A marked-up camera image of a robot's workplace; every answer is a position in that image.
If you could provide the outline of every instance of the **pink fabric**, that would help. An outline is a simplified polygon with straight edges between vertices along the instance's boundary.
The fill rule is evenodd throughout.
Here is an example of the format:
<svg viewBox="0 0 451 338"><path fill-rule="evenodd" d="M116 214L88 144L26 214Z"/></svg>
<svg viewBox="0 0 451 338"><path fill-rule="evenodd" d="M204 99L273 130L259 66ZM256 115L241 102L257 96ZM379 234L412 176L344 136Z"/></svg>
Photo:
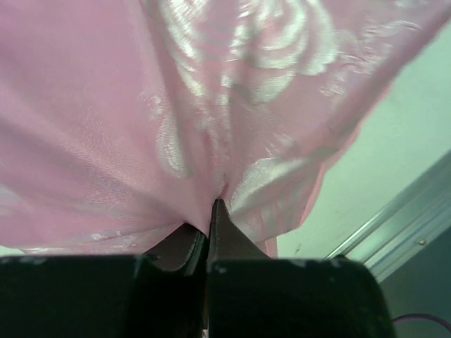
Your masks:
<svg viewBox="0 0 451 338"><path fill-rule="evenodd" d="M450 16L450 0L0 0L0 245L143 252L184 222L208 234L220 197L275 254Z"/></svg>

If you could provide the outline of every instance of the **purple cable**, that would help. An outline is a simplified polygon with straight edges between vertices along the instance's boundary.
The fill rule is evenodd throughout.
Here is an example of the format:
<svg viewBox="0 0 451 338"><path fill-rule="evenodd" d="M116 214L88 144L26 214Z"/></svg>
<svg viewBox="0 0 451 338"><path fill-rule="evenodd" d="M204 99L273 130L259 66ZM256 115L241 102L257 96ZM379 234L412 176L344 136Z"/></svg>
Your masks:
<svg viewBox="0 0 451 338"><path fill-rule="evenodd" d="M451 323L435 315L429 315L428 313L412 313L409 315L401 315L400 317L397 317L393 320L393 324L399 324L418 319L431 320L433 322L436 322L442 325L446 330L448 330L449 333L451 333Z"/></svg>

